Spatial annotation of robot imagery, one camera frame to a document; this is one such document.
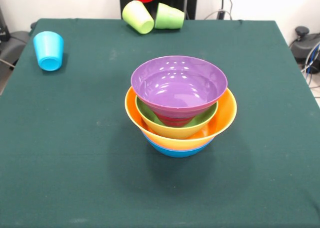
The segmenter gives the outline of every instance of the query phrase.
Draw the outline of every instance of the bowl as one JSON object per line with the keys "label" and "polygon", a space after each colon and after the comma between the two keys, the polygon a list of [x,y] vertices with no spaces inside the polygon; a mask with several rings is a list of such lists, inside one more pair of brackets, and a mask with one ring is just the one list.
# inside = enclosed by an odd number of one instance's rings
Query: bowl
{"label": "bowl", "polygon": [[188,124],[183,127],[165,126],[159,118],[145,105],[138,97],[135,98],[136,108],[144,122],[157,134],[173,139],[185,139],[197,133],[214,117],[217,112],[218,102],[212,105],[207,111],[196,115]]}
{"label": "bowl", "polygon": [[159,145],[157,145],[156,143],[154,143],[153,141],[151,141],[146,135],[145,138],[147,139],[147,141],[160,153],[169,156],[169,157],[175,157],[175,158],[183,158],[183,157],[189,157],[192,156],[194,154],[197,154],[198,152],[202,151],[213,139],[211,139],[208,143],[204,144],[203,146],[191,149],[191,150],[186,150],[186,151],[175,151],[175,150],[171,150],[168,148],[164,148],[161,147]]}
{"label": "bowl", "polygon": [[224,94],[225,74],[195,57],[165,56],[140,65],[131,76],[136,95],[167,126],[182,127]]}
{"label": "bowl", "polygon": [[191,150],[195,147],[203,146],[212,138],[227,129],[234,121],[237,113],[235,97],[231,91],[227,89],[223,96],[218,100],[219,109],[208,124],[187,139],[172,139],[156,134],[147,126],[137,110],[135,99],[136,94],[131,87],[125,96],[124,106],[132,122],[138,126],[151,141],[161,147],[175,151]]}

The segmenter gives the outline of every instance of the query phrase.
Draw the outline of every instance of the table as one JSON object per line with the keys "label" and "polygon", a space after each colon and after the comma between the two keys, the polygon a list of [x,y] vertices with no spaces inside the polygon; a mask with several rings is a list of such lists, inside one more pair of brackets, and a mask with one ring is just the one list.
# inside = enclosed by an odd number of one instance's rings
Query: table
{"label": "table", "polygon": [[[320,227],[320,111],[274,21],[44,30],[65,39],[62,68],[39,69],[29,42],[0,98],[1,227]],[[173,54],[219,66],[238,104],[185,159],[154,150],[124,106],[134,69]]]}

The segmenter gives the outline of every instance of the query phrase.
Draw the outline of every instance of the orange bowl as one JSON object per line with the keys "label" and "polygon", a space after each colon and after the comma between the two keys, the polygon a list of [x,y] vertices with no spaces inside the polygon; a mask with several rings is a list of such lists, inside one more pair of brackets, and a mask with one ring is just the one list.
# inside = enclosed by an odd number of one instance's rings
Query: orange bowl
{"label": "orange bowl", "polygon": [[219,98],[219,108],[215,116],[200,131],[187,139],[172,139],[157,135],[143,121],[136,107],[136,94],[132,87],[126,93],[124,106],[129,118],[140,130],[159,146],[175,151],[191,150],[203,146],[216,135],[227,129],[234,121],[237,113],[237,103],[229,89]]}

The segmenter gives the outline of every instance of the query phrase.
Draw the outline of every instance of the white wall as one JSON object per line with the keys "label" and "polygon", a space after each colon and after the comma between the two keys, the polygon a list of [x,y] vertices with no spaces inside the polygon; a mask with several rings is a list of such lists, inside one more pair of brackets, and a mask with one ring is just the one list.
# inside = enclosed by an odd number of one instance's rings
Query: white wall
{"label": "white wall", "polygon": [[10,31],[28,30],[42,17],[120,18],[120,0],[0,0]]}
{"label": "white wall", "polygon": [[[120,0],[0,0],[10,31],[29,30],[41,17],[120,18]],[[286,41],[294,28],[305,25],[320,32],[320,0],[232,0],[233,19],[276,20]],[[196,19],[218,10],[221,0],[198,0]],[[224,2],[228,9],[228,0]]]}
{"label": "white wall", "polygon": [[[229,0],[224,0],[229,10]],[[307,26],[320,32],[320,0],[232,0],[233,19],[275,20],[287,43],[296,38],[295,27]],[[204,19],[221,6],[221,0],[198,0],[196,19]]]}

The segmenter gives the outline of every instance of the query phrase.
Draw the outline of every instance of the green cup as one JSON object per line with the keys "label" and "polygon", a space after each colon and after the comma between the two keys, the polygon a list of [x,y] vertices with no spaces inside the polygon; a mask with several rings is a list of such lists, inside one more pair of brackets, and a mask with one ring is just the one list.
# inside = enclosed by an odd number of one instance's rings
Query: green cup
{"label": "green cup", "polygon": [[179,29],[182,28],[185,13],[170,7],[166,4],[159,3],[155,18],[155,28],[157,29]]}
{"label": "green cup", "polygon": [[122,17],[131,27],[141,34],[150,32],[154,27],[154,19],[144,6],[138,0],[129,2],[122,11]]}

